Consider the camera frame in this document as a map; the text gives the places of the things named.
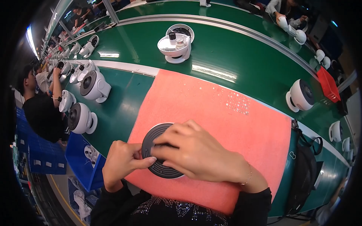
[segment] woman's left hand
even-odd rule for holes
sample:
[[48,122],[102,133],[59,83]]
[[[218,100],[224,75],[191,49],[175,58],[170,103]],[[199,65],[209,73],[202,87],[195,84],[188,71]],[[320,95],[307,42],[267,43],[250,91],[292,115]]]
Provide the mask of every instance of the woman's left hand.
[[157,159],[148,157],[141,159],[142,144],[127,144],[113,141],[102,169],[104,187],[108,192],[116,192],[122,188],[121,179],[135,169],[150,167]]

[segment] red plastic bin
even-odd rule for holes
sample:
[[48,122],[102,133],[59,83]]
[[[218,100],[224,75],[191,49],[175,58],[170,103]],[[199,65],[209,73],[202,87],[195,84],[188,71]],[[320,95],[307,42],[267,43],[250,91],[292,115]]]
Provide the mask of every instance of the red plastic bin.
[[324,67],[320,67],[317,72],[317,76],[320,85],[322,86],[323,94],[334,103],[340,101],[341,97],[339,95],[337,85],[333,77],[324,69]]

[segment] fingernail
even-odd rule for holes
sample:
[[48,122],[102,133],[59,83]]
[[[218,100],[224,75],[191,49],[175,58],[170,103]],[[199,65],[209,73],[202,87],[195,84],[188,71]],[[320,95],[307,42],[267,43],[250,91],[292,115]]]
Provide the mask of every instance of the fingernail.
[[157,160],[156,157],[154,157],[154,156],[150,157],[150,162],[156,162],[156,160]]

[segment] gold bracelet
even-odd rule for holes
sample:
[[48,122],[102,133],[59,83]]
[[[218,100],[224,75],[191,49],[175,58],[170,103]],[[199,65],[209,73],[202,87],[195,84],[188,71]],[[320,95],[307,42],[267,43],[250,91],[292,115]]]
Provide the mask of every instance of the gold bracelet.
[[240,183],[240,185],[246,185],[246,184],[249,182],[250,178],[251,178],[252,172],[251,172],[251,165],[250,165],[249,162],[248,162],[248,165],[249,165],[249,167],[250,167],[250,173],[248,174],[248,175],[249,175],[249,178],[248,178],[248,180],[247,180],[245,183]]

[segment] pink foam pad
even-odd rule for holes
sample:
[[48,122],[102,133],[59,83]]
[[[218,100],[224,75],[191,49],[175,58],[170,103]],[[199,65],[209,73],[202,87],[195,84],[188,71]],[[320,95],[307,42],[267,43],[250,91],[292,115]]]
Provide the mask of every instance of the pink foam pad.
[[[194,119],[226,149],[241,153],[264,175],[275,196],[288,155],[289,117],[242,93],[161,69],[141,105],[128,142],[142,143],[156,124],[188,119]],[[152,195],[193,202],[224,214],[233,212],[240,191],[234,183],[186,176],[164,179],[148,169],[135,170],[126,180]]]

